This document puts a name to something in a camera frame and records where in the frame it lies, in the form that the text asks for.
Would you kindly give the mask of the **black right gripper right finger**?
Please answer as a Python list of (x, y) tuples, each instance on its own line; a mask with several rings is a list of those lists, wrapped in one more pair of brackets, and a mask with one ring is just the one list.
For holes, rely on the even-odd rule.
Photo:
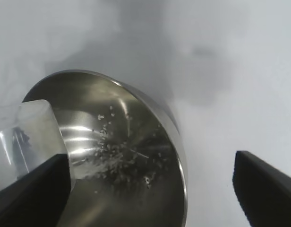
[(291, 177), (248, 151), (237, 151), (232, 183), (252, 227), (291, 227)]

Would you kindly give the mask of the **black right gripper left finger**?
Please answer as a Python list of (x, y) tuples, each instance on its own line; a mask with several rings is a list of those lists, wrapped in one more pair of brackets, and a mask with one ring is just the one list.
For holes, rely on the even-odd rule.
[(55, 227), (70, 190), (68, 156), (56, 154), (0, 191), (0, 227)]

